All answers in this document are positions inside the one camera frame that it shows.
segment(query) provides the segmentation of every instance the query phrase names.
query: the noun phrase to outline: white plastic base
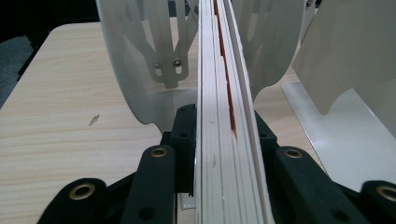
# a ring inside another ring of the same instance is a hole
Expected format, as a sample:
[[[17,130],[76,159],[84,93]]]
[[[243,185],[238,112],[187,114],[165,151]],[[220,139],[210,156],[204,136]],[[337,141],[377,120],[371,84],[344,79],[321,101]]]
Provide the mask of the white plastic base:
[[[282,90],[334,182],[355,191],[367,180],[396,183],[396,139],[355,91],[321,115],[300,82]]]

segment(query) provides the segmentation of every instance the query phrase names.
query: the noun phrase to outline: stack of white strips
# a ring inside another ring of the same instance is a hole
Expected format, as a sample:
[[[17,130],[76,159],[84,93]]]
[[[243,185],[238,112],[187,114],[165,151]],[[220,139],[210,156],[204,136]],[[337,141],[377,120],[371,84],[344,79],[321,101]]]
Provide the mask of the stack of white strips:
[[[273,223],[231,2],[202,0],[199,14],[196,223]]]

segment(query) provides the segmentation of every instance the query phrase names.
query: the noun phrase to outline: dark background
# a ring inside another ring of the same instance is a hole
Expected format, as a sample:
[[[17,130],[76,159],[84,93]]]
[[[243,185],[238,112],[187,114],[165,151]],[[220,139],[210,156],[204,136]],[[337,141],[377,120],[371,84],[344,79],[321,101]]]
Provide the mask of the dark background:
[[[34,49],[60,25],[99,21],[95,0],[0,0],[0,42],[26,35]]]

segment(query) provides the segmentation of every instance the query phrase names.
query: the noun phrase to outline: black plastic mount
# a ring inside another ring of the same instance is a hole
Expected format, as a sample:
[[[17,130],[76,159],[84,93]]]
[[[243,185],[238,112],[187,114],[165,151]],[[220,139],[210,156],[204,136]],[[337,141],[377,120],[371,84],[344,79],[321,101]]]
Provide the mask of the black plastic mount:
[[[368,181],[361,193],[337,185],[305,151],[279,147],[256,113],[276,223],[396,223],[396,185]]]
[[[337,185],[308,153],[280,147],[257,113],[256,120],[276,223],[396,223],[394,184],[369,181],[360,193]],[[193,194],[195,130],[195,105],[181,107],[136,173],[109,187],[92,178],[70,183],[38,223],[177,223],[176,193]]]

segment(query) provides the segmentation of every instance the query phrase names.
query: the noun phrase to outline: light wood surface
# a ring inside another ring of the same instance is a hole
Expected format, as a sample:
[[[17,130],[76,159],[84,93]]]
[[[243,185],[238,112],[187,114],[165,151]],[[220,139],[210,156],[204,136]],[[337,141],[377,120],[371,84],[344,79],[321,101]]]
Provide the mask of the light wood surface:
[[[289,70],[280,83],[293,80]],[[280,83],[263,90],[255,107],[280,145],[316,157]],[[158,129],[140,124],[125,103],[100,24],[55,29],[0,110],[0,222],[36,223],[76,179],[116,182],[160,139]],[[194,210],[179,213],[179,223],[193,219]]]

